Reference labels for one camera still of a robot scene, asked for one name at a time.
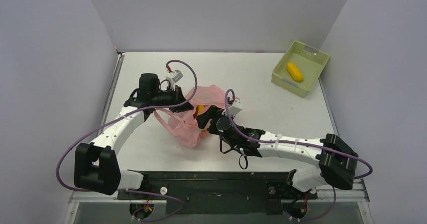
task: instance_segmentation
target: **white connector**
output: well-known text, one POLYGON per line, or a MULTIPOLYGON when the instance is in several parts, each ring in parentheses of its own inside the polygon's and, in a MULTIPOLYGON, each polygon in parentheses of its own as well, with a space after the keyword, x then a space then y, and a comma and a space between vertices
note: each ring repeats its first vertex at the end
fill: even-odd
POLYGON ((235 98, 234 101, 231 103, 231 105, 229 105, 228 107, 231 117, 235 117, 237 115, 237 113, 239 113, 240 111, 242 111, 243 109, 243 105, 242 102, 240 101, 240 98, 235 98))
POLYGON ((174 70, 173 72, 170 72, 169 74, 166 75, 166 79, 170 82, 171 84, 171 88, 175 89, 175 84, 183 77, 184 75, 182 74, 181 71, 179 70, 174 70))

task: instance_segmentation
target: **light green plastic basket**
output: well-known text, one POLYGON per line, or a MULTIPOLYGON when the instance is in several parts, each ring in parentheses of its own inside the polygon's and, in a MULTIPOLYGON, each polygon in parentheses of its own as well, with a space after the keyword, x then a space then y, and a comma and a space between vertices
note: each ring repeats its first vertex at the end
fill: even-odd
POLYGON ((294 41, 273 70, 271 82, 286 90, 305 97, 313 88, 323 68, 329 60, 329 54, 313 49, 300 41, 294 41), (302 82, 296 82, 286 70, 288 62, 294 63, 304 76, 302 82))

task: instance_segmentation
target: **red wire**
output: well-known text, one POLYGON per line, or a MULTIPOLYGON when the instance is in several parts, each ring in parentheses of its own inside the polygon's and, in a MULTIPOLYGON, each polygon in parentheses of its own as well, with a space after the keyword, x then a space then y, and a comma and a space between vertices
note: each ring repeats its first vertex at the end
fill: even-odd
POLYGON ((148 206, 148 201, 149 200, 151 200, 153 198, 153 196, 152 195, 150 195, 150 197, 148 198, 148 200, 146 201, 146 207, 148 208, 149 206, 148 206))
POLYGON ((303 207, 301 207, 301 209, 304 209, 304 206, 307 205, 307 202, 308 202, 308 195, 306 195, 306 201, 304 202, 304 205, 303 205, 303 207))

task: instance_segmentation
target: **glass panel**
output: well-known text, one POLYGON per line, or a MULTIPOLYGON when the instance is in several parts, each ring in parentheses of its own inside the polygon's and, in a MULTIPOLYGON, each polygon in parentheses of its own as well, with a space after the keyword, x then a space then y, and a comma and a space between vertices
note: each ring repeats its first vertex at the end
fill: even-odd
MULTIPOLYGON (((317 216, 322 214, 330 207, 328 202, 309 203, 309 212, 306 217, 317 216)), ((156 204, 156 209, 161 212, 153 214, 149 217, 158 218, 162 216, 165 210, 165 204, 156 204)), ((91 223, 91 224, 116 224, 137 222, 130 221, 131 215, 129 212, 129 203, 80 203, 77 211, 75 224, 91 223)), ((176 224, 176 223, 203 223, 203 224, 218 224, 218 223, 297 223, 290 222, 285 215, 270 215, 265 213, 252 213, 248 215, 175 215, 171 218, 159 221, 160 224, 176 224)), ((305 222, 307 224, 316 223, 339 223, 339 224, 359 224, 363 223, 360 216, 360 211, 357 202, 338 202, 334 210, 322 219, 305 222)))

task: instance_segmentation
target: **cable tie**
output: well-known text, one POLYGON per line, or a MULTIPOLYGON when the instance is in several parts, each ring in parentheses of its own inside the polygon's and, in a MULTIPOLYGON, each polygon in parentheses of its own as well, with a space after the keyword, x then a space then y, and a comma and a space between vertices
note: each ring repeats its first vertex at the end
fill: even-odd
POLYGON ((130 118, 127 117, 126 115, 122 115, 122 117, 123 117, 123 119, 126 119, 126 120, 128 120, 130 122, 130 118))
POLYGON ((280 155, 279 155, 279 151, 277 149, 279 147, 279 140, 281 139, 281 137, 282 137, 281 134, 277 135, 276 144, 275 144, 275 148, 274 148, 274 150, 276 151, 278 157, 280 157, 280 155))
POLYGON ((300 139, 299 139, 299 138, 295 138, 294 154, 296 154, 296 153, 297 153, 297 143, 298 143, 298 141, 300 141, 300 139))

